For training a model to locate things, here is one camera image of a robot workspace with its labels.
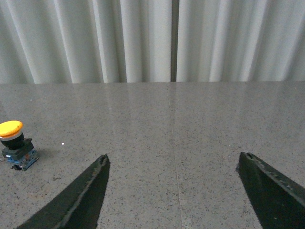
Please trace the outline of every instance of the yellow button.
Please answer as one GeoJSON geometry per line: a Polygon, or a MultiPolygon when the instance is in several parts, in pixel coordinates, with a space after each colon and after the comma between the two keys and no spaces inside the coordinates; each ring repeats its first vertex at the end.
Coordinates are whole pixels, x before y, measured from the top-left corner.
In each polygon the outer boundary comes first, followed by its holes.
{"type": "Polygon", "coordinates": [[[0,124],[0,137],[13,137],[22,129],[23,124],[20,121],[8,121],[0,124]]]}

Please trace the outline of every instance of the granite countertop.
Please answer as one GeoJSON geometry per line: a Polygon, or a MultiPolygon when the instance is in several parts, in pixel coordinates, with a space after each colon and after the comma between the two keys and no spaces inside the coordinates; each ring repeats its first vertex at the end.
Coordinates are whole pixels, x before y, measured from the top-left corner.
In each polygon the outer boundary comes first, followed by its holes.
{"type": "Polygon", "coordinates": [[[101,154],[112,166],[98,229],[260,229],[241,151],[305,187],[305,82],[0,85],[0,122],[15,119],[40,159],[25,172],[0,159],[1,229],[101,154]]]}

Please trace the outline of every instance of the gray speckled surface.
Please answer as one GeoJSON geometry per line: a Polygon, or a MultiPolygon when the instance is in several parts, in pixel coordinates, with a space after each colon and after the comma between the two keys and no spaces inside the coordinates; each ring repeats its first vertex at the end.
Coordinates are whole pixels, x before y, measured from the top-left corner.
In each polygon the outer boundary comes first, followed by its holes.
{"type": "Polygon", "coordinates": [[[305,186],[304,101],[304,82],[0,85],[0,122],[21,120],[41,155],[25,172],[0,159],[0,228],[107,153],[98,229],[260,229],[239,153],[305,186]]]}

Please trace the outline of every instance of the white curtain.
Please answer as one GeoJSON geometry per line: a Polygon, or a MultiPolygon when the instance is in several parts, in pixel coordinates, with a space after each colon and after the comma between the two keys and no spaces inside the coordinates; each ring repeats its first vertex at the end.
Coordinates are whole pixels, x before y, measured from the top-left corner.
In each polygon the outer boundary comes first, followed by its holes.
{"type": "MultiPolygon", "coordinates": [[[[304,0],[176,2],[178,82],[305,79],[304,0]]],[[[169,82],[172,24],[171,0],[0,0],[0,83],[169,82]]]]}

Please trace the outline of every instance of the curtain fold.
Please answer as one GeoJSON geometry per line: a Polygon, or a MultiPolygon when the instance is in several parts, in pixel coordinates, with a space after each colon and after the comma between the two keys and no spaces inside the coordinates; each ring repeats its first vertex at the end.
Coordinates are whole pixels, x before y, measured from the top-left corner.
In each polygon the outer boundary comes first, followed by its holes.
{"type": "MultiPolygon", "coordinates": [[[[169,82],[171,0],[0,0],[0,83],[169,82]]],[[[177,82],[305,79],[305,1],[180,0],[177,82]]]]}

